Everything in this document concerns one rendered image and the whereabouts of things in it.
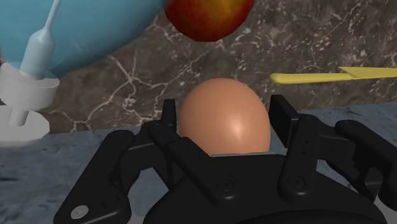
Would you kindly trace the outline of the white spray bottle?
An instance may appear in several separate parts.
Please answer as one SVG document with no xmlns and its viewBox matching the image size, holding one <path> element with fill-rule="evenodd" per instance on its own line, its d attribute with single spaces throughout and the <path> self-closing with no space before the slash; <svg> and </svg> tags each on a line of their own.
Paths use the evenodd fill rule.
<svg viewBox="0 0 397 224">
<path fill-rule="evenodd" d="M 20 67 L 0 66 L 0 99 L 10 107 L 8 123 L 23 126 L 29 112 L 48 107 L 59 86 L 57 77 L 47 78 L 55 40 L 52 25 L 62 0 L 53 0 L 45 25 L 31 34 Z"/>
</svg>

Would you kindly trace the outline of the yellow knife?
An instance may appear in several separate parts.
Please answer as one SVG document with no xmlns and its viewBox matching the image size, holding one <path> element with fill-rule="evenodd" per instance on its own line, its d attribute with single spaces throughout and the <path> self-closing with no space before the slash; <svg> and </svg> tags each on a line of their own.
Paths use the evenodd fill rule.
<svg viewBox="0 0 397 224">
<path fill-rule="evenodd" d="M 280 85 L 335 81 L 397 78 L 397 67 L 339 67 L 343 73 L 272 73 L 272 82 Z"/>
</svg>

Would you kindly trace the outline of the brown egg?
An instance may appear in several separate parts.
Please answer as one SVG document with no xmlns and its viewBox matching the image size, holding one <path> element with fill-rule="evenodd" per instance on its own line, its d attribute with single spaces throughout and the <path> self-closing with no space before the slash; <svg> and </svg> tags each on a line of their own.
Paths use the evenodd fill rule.
<svg viewBox="0 0 397 224">
<path fill-rule="evenodd" d="M 208 155 L 268 152 L 271 131 L 266 107 L 247 85 L 215 78 L 196 86 L 179 109 L 179 134 Z"/>
</svg>

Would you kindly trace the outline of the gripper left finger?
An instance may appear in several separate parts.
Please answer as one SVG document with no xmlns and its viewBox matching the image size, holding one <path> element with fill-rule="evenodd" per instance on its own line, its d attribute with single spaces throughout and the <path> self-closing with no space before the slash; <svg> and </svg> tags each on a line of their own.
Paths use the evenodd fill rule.
<svg viewBox="0 0 397 224">
<path fill-rule="evenodd" d="M 167 193 L 145 217 L 134 217 L 129 191 L 152 168 Z M 109 133 L 56 212 L 54 224 L 236 224 L 239 182 L 192 140 L 176 132 L 176 107 L 139 133 Z"/>
</svg>

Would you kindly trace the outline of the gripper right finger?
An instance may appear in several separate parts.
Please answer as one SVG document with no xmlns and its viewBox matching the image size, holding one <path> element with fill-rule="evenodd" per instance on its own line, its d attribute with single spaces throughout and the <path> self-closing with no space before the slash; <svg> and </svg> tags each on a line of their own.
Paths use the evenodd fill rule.
<svg viewBox="0 0 397 224">
<path fill-rule="evenodd" d="M 287 148 L 279 180 L 283 195 L 312 193 L 318 160 L 324 160 L 362 196 L 397 211 L 397 147 L 355 120 L 335 126 L 298 113 L 282 95 L 272 95 L 270 123 Z"/>
</svg>

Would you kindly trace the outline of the red apple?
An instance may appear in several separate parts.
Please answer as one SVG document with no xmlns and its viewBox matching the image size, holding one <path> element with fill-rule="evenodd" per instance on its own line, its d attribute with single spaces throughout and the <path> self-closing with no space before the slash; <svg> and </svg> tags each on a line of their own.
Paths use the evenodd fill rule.
<svg viewBox="0 0 397 224">
<path fill-rule="evenodd" d="M 169 0 L 164 12 L 171 24 L 198 42 L 215 42 L 236 31 L 255 0 Z"/>
</svg>

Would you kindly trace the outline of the light blue bowl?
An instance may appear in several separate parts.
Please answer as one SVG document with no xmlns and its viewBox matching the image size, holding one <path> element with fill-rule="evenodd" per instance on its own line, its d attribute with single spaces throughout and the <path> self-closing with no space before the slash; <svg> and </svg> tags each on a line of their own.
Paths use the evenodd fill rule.
<svg viewBox="0 0 397 224">
<path fill-rule="evenodd" d="M 29 36 L 44 26 L 54 0 L 0 0 L 0 48 L 19 66 Z M 62 0 L 52 34 L 50 71 L 58 77 L 112 54 L 138 38 L 167 0 Z"/>
</svg>

